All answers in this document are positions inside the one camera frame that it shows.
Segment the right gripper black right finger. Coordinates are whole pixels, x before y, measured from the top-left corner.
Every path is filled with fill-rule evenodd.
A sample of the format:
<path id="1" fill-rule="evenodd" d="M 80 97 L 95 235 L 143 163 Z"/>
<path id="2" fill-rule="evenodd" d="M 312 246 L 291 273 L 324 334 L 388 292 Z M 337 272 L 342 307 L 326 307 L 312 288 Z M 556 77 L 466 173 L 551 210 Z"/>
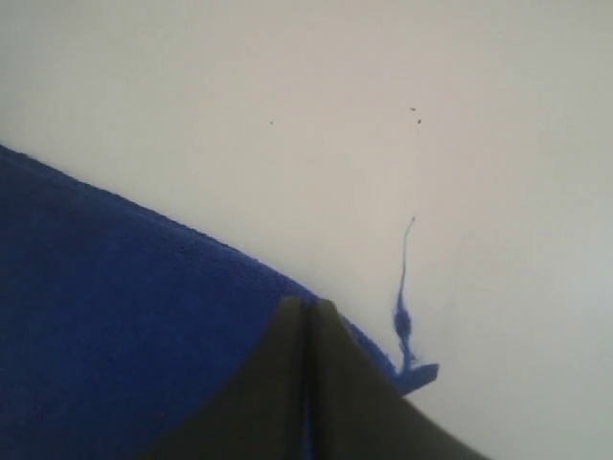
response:
<path id="1" fill-rule="evenodd" d="M 309 308 L 306 376 L 314 459 L 482 459 L 402 398 L 330 301 Z"/>

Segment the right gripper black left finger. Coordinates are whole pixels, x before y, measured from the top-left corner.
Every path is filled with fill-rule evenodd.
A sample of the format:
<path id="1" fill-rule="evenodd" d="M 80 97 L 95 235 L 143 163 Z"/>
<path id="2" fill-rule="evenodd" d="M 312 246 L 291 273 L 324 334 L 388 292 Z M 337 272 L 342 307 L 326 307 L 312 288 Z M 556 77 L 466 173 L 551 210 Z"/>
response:
<path id="1" fill-rule="evenodd" d="M 144 459 L 301 459 L 307 306 L 284 298 L 248 358 Z"/>

